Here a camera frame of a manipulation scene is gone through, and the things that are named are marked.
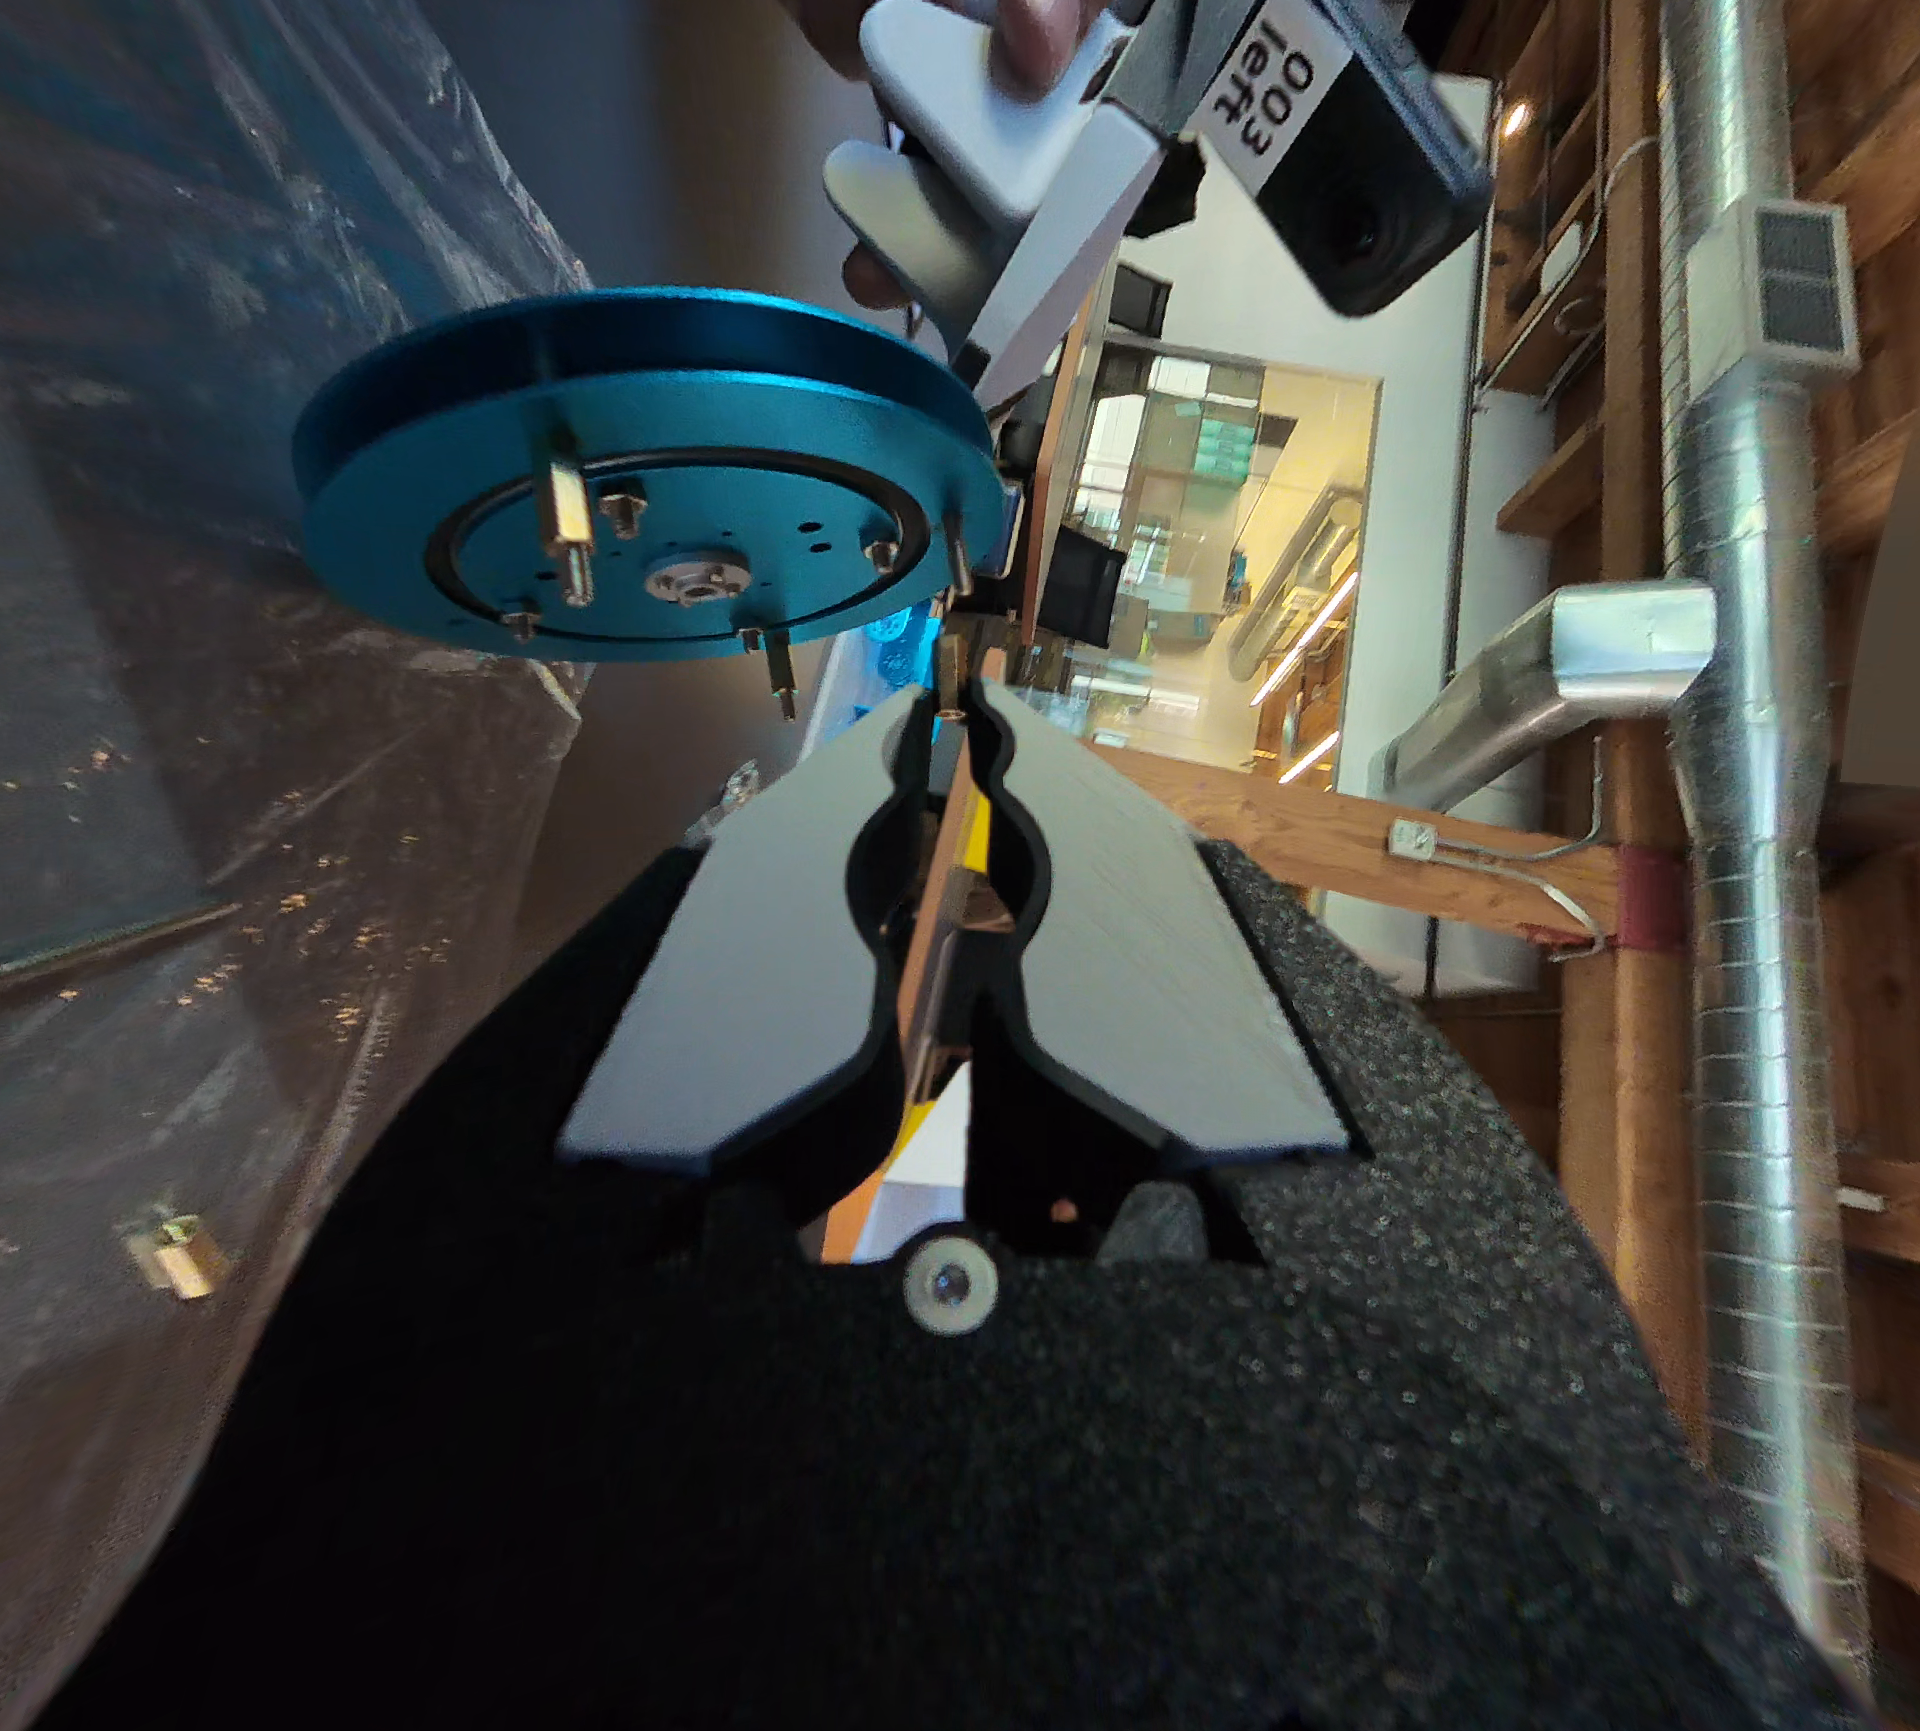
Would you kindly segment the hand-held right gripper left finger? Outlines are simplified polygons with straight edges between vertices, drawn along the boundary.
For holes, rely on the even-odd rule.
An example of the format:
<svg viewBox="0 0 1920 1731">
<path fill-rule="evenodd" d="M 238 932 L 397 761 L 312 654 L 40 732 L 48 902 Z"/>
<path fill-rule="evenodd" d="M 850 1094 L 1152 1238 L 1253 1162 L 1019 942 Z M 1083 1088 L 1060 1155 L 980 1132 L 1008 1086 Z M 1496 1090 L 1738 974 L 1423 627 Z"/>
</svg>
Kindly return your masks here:
<svg viewBox="0 0 1920 1731">
<path fill-rule="evenodd" d="M 904 687 L 713 826 L 559 1132 L 564 1162 L 710 1177 L 833 1094 L 894 1024 L 856 853 L 925 798 Z"/>
</svg>

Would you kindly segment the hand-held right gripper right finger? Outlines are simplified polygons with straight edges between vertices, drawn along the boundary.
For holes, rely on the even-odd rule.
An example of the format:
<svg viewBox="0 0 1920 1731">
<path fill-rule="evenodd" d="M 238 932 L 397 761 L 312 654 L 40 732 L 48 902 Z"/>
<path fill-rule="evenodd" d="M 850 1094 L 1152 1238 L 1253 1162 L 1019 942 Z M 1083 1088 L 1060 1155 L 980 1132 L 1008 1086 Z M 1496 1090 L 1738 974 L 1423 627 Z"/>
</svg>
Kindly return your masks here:
<svg viewBox="0 0 1920 1731">
<path fill-rule="evenodd" d="M 1343 1157 L 1357 1127 L 1198 837 L 1010 687 L 969 690 L 1012 917 L 1006 1033 L 1045 1084 L 1158 1162 Z"/>
</svg>

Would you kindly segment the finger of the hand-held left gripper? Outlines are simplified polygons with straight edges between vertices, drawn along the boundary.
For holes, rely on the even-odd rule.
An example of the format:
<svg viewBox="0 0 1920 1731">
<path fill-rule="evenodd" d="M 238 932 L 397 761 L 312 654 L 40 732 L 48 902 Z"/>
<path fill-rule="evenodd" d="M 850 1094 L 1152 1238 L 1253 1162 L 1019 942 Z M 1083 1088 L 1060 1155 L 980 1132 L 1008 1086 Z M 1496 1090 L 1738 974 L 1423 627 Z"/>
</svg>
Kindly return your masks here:
<svg viewBox="0 0 1920 1731">
<path fill-rule="evenodd" d="M 1163 161 L 1159 136 L 1116 105 L 1092 107 L 953 356 L 984 413 L 1044 375 Z"/>
</svg>

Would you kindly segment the blue metal turntable disc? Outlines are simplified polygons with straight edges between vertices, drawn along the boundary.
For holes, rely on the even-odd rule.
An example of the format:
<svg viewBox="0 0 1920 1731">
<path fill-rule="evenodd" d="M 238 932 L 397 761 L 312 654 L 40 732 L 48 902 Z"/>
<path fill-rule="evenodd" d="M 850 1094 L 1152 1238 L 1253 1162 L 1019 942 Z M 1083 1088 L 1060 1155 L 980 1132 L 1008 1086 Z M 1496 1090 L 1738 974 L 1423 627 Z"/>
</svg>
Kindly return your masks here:
<svg viewBox="0 0 1920 1731">
<path fill-rule="evenodd" d="M 593 603 L 564 606 L 535 479 L 593 504 Z M 971 392 L 914 344 L 803 302 L 617 288 L 473 308 L 368 351 L 295 433 L 304 553 L 353 610 L 541 664 L 705 661 L 829 640 L 1018 541 Z"/>
</svg>

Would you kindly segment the wooden beam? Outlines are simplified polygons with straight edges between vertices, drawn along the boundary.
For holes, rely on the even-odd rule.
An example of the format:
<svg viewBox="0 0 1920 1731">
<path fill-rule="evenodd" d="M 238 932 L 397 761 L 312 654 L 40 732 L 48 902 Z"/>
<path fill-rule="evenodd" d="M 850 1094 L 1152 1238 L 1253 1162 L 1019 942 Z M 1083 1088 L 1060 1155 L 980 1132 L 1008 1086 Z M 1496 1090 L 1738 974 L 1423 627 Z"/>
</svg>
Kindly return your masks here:
<svg viewBox="0 0 1920 1731">
<path fill-rule="evenodd" d="M 1092 755 L 1203 838 L 1236 845 L 1300 892 L 1395 906 L 1542 951 L 1670 951 L 1679 939 L 1677 878 L 1659 853 L 1311 792 L 1139 749 L 1095 743 Z M 1395 817 L 1438 826 L 1436 863 L 1388 855 Z"/>
</svg>

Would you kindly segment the glass partition window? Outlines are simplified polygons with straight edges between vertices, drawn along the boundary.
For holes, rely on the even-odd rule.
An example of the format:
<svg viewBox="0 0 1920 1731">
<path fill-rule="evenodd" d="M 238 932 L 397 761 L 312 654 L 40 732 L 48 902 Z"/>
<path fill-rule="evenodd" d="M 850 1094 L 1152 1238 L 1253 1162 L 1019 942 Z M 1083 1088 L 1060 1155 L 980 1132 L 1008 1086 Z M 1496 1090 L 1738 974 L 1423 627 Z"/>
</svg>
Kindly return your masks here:
<svg viewBox="0 0 1920 1731">
<path fill-rule="evenodd" d="M 1060 668 L 1085 741 L 1334 787 L 1379 410 L 1379 377 L 1107 331 L 1064 518 L 1122 562 Z"/>
</svg>

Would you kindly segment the black monitor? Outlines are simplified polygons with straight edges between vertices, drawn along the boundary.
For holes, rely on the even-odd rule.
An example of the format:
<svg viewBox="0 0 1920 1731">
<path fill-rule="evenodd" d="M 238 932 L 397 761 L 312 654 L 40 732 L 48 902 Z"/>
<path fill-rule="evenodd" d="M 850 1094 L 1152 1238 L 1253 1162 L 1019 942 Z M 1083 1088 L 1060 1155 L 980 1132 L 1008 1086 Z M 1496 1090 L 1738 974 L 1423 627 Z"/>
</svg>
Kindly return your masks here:
<svg viewBox="0 0 1920 1731">
<path fill-rule="evenodd" d="M 1045 568 L 1035 627 L 1060 640 L 1110 648 L 1127 552 L 1063 524 Z"/>
</svg>

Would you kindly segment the clear plastic bag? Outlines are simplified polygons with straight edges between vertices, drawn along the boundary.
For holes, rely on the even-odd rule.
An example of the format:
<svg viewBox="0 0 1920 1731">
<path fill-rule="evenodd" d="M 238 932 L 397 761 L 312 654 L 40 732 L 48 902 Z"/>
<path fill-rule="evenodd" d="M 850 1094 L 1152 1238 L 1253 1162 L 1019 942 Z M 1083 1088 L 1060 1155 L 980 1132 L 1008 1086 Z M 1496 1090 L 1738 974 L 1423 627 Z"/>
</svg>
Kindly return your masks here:
<svg viewBox="0 0 1920 1731">
<path fill-rule="evenodd" d="M 161 1521 L 339 1159 L 646 861 L 533 879 L 584 679 L 296 557 L 327 375 L 589 278 L 413 0 L 4 0 L 9 1573 Z"/>
</svg>

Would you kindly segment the rectangular silver air duct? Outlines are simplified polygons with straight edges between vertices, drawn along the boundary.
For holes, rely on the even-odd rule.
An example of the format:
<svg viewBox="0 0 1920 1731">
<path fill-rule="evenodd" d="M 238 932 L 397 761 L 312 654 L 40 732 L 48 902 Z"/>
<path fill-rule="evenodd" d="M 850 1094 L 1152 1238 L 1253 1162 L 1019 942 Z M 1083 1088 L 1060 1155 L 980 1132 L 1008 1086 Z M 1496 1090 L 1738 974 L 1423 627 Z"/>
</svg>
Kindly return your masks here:
<svg viewBox="0 0 1920 1731">
<path fill-rule="evenodd" d="M 1715 646 L 1717 602 L 1702 580 L 1550 591 L 1381 747 L 1366 792 L 1452 811 L 1578 730 L 1666 716 L 1714 664 Z"/>
</svg>

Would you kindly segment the round silver air duct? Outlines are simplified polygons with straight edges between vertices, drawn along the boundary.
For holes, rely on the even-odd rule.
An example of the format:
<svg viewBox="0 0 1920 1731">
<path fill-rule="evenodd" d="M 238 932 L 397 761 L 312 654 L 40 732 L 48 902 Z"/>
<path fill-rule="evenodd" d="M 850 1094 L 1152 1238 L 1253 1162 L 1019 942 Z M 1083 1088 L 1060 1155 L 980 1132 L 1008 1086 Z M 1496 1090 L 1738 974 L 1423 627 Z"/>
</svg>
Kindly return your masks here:
<svg viewBox="0 0 1920 1731">
<path fill-rule="evenodd" d="M 1677 297 L 1668 568 L 1715 654 L 1673 717 L 1691 842 L 1707 1446 L 1745 1550 L 1873 1694 L 1816 829 L 1812 382 L 1854 363 L 1836 213 L 1795 200 L 1784 0 L 1663 0 Z"/>
</svg>

